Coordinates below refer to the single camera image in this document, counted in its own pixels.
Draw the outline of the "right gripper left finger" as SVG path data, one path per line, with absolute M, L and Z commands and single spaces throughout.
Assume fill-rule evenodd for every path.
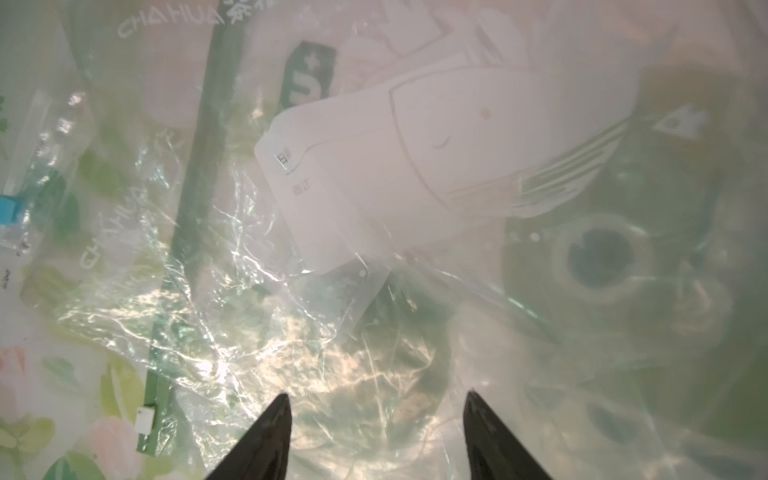
M 277 395 L 206 480 L 284 480 L 292 432 L 289 395 Z

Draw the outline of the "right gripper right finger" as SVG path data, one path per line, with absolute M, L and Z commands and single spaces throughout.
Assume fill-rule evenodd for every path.
M 462 422 L 472 480 L 552 480 L 474 390 L 467 393 Z

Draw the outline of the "clear zip-top bag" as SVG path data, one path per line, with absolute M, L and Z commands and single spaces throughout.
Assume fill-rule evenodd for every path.
M 767 475 L 763 1 L 5 1 L 1 475 Z

